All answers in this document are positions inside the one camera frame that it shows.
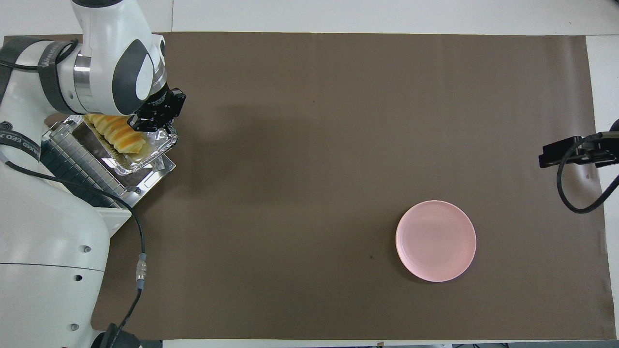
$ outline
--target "brown table surface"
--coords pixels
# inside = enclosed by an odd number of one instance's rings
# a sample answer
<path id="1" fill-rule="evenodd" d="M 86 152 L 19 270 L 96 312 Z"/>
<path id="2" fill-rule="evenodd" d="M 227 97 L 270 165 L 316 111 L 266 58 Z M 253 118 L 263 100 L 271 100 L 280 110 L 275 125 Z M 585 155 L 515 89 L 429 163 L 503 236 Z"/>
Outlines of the brown table surface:
<path id="1" fill-rule="evenodd" d="M 594 132 L 584 37 L 169 33 L 187 95 L 178 168 L 137 207 L 143 338 L 615 339 L 602 209 L 573 214 L 543 145 Z M 581 206 L 597 172 L 570 166 Z M 477 254 L 422 281 L 402 214 L 449 201 Z M 135 227 L 111 241 L 93 325 L 134 295 Z"/>

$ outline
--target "white floor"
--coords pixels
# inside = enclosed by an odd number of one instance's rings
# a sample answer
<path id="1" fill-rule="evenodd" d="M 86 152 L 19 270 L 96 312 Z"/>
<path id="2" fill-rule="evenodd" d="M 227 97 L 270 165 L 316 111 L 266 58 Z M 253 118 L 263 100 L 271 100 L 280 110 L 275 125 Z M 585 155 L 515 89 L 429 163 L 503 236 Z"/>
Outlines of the white floor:
<path id="1" fill-rule="evenodd" d="M 138 3 L 154 32 L 587 35 L 596 128 L 607 131 L 619 118 L 619 36 L 616 36 L 619 35 L 619 4 L 613 0 L 138 0 Z M 70 0 L 11 1 L 3 3 L 0 11 L 0 42 L 5 35 L 80 32 Z M 603 168 L 602 187 L 617 173 L 616 166 Z M 617 332 L 618 213 L 619 193 L 605 203 Z M 191 340 L 167 342 L 165 347 L 374 346 L 378 342 Z M 430 343 L 451 342 L 386 341 L 385 345 Z"/>

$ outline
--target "bread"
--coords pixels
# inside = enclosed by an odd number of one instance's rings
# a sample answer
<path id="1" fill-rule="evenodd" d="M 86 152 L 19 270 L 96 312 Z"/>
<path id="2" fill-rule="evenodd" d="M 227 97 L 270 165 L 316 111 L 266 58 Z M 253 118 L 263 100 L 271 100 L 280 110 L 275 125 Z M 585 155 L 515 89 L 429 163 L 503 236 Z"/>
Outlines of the bread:
<path id="1" fill-rule="evenodd" d="M 94 124 L 97 132 L 122 154 L 136 154 L 146 143 L 140 132 L 127 124 L 127 116 L 86 114 L 84 118 Z"/>

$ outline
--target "black velcro strap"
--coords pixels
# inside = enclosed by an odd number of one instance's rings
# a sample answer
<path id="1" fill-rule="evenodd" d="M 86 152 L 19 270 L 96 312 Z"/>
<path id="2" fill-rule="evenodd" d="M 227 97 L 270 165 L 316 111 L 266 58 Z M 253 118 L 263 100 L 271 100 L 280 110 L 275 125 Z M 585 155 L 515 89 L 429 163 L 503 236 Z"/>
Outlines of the black velcro strap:
<path id="1" fill-rule="evenodd" d="M 8 145 L 20 149 L 36 160 L 41 157 L 41 147 L 32 139 L 15 131 L 0 129 L 0 145 Z"/>
<path id="2" fill-rule="evenodd" d="M 33 43 L 43 41 L 42 38 L 36 37 L 15 37 L 0 48 L 0 60 L 7 63 L 15 63 L 19 55 L 24 52 Z M 0 102 L 4 98 L 6 87 L 9 85 L 9 79 L 13 69 L 6 66 L 0 66 Z"/>
<path id="3" fill-rule="evenodd" d="M 43 54 L 41 54 L 41 59 L 39 59 L 37 66 L 41 87 L 43 87 L 43 92 L 45 93 L 45 97 L 47 97 L 47 101 L 56 111 L 67 115 L 76 112 L 69 108 L 69 105 L 64 101 L 63 93 L 60 91 L 56 58 L 60 52 L 62 52 L 63 48 L 70 44 L 70 42 L 66 41 L 54 41 L 50 43 L 43 51 Z"/>

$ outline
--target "round plate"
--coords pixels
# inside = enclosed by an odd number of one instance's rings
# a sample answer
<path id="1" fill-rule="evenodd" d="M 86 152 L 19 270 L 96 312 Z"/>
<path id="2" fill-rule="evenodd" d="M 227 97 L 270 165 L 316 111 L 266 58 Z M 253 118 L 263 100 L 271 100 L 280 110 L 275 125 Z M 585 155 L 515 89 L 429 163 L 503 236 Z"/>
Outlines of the round plate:
<path id="1" fill-rule="evenodd" d="M 477 238 L 473 224 L 458 207 L 426 201 L 410 208 L 400 220 L 396 248 L 412 274 L 430 282 L 446 282 L 469 267 Z"/>

